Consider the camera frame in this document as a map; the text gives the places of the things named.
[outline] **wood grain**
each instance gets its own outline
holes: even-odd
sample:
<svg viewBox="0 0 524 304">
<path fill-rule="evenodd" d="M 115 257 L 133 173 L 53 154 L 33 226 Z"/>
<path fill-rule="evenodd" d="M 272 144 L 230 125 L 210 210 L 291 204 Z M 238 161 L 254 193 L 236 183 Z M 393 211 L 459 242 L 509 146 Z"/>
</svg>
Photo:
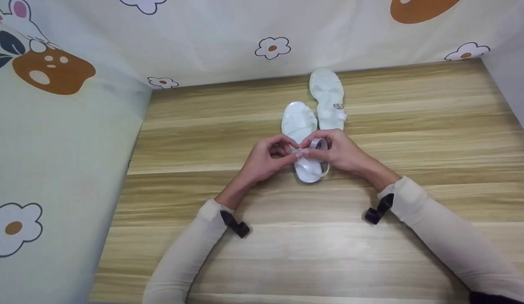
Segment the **wood grain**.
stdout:
<svg viewBox="0 0 524 304">
<path fill-rule="evenodd" d="M 368 153 L 472 222 L 524 272 L 524 131 L 482 63 L 339 73 L 345 131 Z M 312 109 L 308 76 L 156 91 L 142 125 L 90 300 L 139 303 L 162 254 L 280 131 L 285 106 Z M 466 288 L 365 181 L 332 170 L 299 183 L 291 168 L 261 183 L 191 289 L 191 303 L 465 303 Z"/>
</svg>

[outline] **finger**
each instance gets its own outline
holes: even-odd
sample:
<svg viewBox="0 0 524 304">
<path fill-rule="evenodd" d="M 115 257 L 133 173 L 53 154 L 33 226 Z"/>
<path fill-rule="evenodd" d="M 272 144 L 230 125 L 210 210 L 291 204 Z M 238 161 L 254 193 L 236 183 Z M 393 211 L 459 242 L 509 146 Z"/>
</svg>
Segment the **finger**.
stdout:
<svg viewBox="0 0 524 304">
<path fill-rule="evenodd" d="M 310 146 L 310 143 L 315 138 L 323 138 L 328 142 L 328 144 L 330 144 L 332 134 L 333 134 L 332 130 L 316 130 L 312 132 L 308 137 L 305 137 L 305 139 L 299 144 L 299 148 L 304 149 Z"/>
<path fill-rule="evenodd" d="M 286 152 L 286 155 L 288 154 L 291 154 L 292 153 L 292 149 L 290 148 L 290 145 L 285 143 L 285 142 L 281 142 L 279 144 L 277 144 L 279 147 L 281 147 L 285 152 Z"/>
<path fill-rule="evenodd" d="M 278 155 L 278 156 L 285 157 L 289 153 L 285 152 L 285 150 L 283 148 L 281 148 L 280 146 L 273 146 L 273 147 L 269 148 L 269 154 L 270 155 Z"/>
<path fill-rule="evenodd" d="M 285 157 L 279 158 L 278 160 L 274 160 L 276 167 L 280 170 L 289 164 L 295 163 L 298 159 L 303 157 L 303 152 L 296 152 L 292 153 L 290 155 L 287 155 Z"/>
<path fill-rule="evenodd" d="M 307 158 L 314 158 L 319 161 L 331 162 L 329 151 L 328 150 L 318 150 L 318 149 L 303 149 L 303 156 Z"/>
<path fill-rule="evenodd" d="M 274 144 L 285 143 L 289 144 L 290 146 L 293 146 L 294 148 L 298 148 L 298 145 L 295 142 L 295 140 L 291 139 L 290 137 L 287 137 L 284 134 L 268 137 L 265 139 L 265 141 L 268 147 L 273 146 Z"/>
</svg>

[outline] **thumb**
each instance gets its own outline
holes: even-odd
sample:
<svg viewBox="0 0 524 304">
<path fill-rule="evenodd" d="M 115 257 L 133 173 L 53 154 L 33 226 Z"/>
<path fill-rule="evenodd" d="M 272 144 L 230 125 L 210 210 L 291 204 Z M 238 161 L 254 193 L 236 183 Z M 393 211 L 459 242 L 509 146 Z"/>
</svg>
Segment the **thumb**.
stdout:
<svg viewBox="0 0 524 304">
<path fill-rule="evenodd" d="M 329 150 L 303 149 L 302 152 L 304 157 L 329 162 Z"/>
<path fill-rule="evenodd" d="M 296 153 L 288 154 L 285 157 L 277 158 L 274 160 L 274 162 L 277 164 L 279 168 L 283 168 L 289 164 L 295 163 L 298 159 L 303 157 L 303 151 L 299 151 Z"/>
</svg>

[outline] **brown flower center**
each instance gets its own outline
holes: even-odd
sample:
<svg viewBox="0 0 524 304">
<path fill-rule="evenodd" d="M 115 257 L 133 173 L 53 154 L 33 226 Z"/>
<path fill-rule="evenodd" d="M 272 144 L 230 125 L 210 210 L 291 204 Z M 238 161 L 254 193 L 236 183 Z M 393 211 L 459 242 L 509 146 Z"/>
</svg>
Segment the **brown flower center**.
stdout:
<svg viewBox="0 0 524 304">
<path fill-rule="evenodd" d="M 5 233 L 7 233 L 7 235 L 14 235 L 20 232 L 23 226 L 24 225 L 22 225 L 21 222 L 18 222 L 18 221 L 12 222 L 8 224 L 7 227 L 5 227 Z"/>
</svg>

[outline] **sleeve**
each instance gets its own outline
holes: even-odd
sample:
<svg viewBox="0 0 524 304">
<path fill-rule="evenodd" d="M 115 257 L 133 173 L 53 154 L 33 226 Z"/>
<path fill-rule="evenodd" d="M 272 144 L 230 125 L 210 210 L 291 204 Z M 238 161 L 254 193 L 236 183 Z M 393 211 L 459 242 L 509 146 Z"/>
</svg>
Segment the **sleeve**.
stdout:
<svg viewBox="0 0 524 304">
<path fill-rule="evenodd" d="M 220 211 L 233 210 L 207 201 L 162 257 L 144 291 L 145 304 L 184 304 L 194 277 L 227 226 Z"/>
<path fill-rule="evenodd" d="M 391 211 L 472 291 L 524 302 L 524 275 L 470 223 L 430 198 L 408 177 L 389 185 Z"/>
</svg>

